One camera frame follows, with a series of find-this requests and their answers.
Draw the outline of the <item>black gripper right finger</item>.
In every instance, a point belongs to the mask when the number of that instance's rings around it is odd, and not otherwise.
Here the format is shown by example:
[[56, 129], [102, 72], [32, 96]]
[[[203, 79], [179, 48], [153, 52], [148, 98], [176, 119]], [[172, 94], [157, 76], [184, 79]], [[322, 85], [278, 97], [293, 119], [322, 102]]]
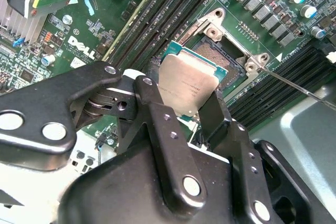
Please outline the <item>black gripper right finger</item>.
[[229, 161], [239, 223], [335, 223], [280, 151], [265, 140], [254, 143], [216, 91], [198, 114], [208, 149]]

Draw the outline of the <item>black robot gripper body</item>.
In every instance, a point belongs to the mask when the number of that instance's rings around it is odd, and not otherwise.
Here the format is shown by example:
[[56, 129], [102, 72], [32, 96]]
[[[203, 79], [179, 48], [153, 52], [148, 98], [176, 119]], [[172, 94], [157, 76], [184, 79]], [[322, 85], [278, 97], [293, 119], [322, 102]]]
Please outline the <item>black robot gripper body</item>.
[[233, 201], [228, 162], [197, 147], [191, 153], [208, 192], [196, 215], [168, 209], [151, 147], [139, 145], [76, 179], [61, 200], [58, 223], [250, 223]]

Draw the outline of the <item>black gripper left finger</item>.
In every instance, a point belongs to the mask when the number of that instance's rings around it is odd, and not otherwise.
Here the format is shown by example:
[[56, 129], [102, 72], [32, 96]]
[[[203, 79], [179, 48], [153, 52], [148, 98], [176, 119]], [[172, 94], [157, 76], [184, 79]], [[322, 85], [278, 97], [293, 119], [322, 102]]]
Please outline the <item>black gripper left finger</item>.
[[[1, 161], [44, 171], [64, 166], [90, 119], [86, 103], [120, 82], [119, 71], [97, 61], [1, 96]], [[114, 112], [131, 121], [117, 156], [149, 145], [168, 209], [199, 211], [206, 187], [173, 110], [150, 78], [138, 76], [130, 88], [133, 103]]]

